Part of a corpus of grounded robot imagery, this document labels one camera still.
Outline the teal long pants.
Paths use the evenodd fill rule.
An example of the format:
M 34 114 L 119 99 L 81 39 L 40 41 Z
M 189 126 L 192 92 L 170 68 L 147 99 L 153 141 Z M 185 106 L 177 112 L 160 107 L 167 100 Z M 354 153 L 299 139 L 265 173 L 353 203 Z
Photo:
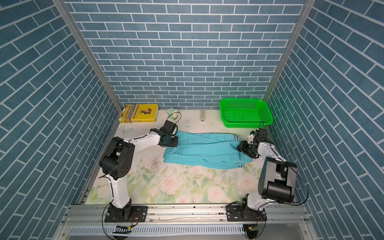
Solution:
M 237 150 L 241 142 L 236 135 L 178 132 L 176 136 L 178 145 L 166 149 L 165 163 L 230 170 L 252 162 L 251 157 Z

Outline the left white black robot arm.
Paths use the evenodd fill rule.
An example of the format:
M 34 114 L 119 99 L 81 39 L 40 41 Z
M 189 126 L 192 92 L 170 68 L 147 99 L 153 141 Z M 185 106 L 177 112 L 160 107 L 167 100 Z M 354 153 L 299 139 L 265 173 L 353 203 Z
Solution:
M 177 131 L 177 124 L 166 120 L 160 129 L 150 129 L 142 136 L 127 139 L 112 138 L 100 160 L 104 176 L 112 184 L 112 210 L 119 212 L 120 215 L 131 210 L 132 201 L 128 194 L 126 175 L 132 167 L 134 153 L 152 146 L 175 148 L 179 139 L 176 136 Z

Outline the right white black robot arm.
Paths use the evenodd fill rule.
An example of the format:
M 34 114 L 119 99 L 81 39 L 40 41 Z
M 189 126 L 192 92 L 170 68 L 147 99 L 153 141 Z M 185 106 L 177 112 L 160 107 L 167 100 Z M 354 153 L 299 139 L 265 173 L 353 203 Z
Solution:
M 239 214 L 245 221 L 267 220 L 265 208 L 274 204 L 292 204 L 295 198 L 297 165 L 285 160 L 268 139 L 266 129 L 250 132 L 237 150 L 252 159 L 264 160 L 258 183 L 258 192 L 246 195 Z

